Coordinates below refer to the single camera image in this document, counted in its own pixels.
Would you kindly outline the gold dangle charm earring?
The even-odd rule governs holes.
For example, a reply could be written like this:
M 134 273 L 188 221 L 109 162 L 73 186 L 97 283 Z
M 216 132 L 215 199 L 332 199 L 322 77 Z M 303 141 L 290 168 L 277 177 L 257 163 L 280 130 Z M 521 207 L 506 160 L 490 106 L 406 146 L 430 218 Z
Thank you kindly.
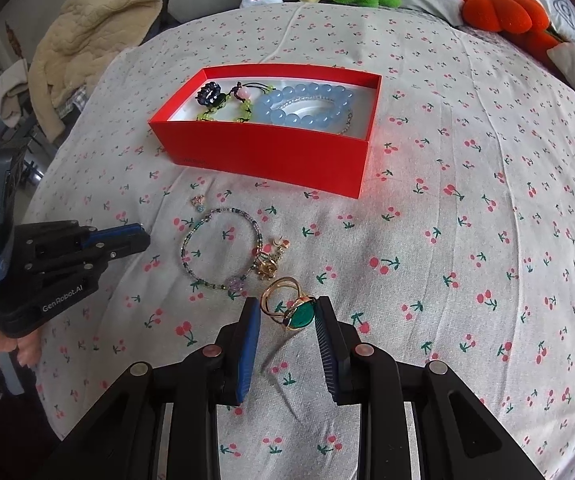
M 271 243 L 263 247 L 263 251 L 273 260 L 281 260 L 286 250 L 289 249 L 289 240 L 286 238 L 274 238 Z

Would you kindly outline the small floral stud earring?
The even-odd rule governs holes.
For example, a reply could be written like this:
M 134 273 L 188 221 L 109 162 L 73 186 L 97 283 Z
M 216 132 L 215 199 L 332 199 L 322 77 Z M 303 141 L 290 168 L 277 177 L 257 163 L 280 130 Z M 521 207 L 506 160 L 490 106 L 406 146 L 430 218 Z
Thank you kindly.
M 191 204 L 198 212 L 205 211 L 205 196 L 204 195 L 197 195 L 191 199 Z

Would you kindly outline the gold knot earring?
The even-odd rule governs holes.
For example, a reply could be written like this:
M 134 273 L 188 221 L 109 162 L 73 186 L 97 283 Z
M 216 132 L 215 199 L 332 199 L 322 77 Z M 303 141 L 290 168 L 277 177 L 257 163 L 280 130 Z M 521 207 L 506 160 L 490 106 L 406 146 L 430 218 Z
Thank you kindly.
M 278 263 L 273 259 L 257 259 L 254 263 L 254 272 L 260 280 L 273 280 L 278 272 Z

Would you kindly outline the red cardboard box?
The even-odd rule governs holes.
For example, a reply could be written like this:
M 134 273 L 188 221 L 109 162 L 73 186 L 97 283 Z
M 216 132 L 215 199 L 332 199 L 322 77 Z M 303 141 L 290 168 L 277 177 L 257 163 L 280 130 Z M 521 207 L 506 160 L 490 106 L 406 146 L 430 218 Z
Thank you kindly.
M 355 94 L 346 133 L 237 122 L 228 107 L 210 122 L 199 122 L 196 94 L 207 82 L 222 88 L 237 82 L 330 84 Z M 169 158 L 177 165 L 214 169 L 280 181 L 358 198 L 367 168 L 383 78 L 332 66 L 236 64 L 204 67 L 150 118 Z

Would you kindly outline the beige quilted blanket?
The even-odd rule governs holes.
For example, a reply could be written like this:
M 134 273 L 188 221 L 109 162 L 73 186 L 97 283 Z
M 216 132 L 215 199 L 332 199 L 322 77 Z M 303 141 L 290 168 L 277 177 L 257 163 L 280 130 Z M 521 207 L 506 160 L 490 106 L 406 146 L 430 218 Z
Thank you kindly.
M 57 110 L 80 88 L 93 90 L 112 60 L 141 44 L 164 0 L 66 0 L 34 51 L 28 88 L 49 141 L 65 125 Z

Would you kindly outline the orange pumpkin plush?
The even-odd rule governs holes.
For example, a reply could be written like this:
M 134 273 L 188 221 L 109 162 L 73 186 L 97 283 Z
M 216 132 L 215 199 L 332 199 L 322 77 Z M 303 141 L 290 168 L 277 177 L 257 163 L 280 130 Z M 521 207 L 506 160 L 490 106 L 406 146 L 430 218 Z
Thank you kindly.
M 545 65 L 548 52 L 562 40 L 551 28 L 545 7 L 537 0 L 462 0 L 466 25 L 495 32 Z

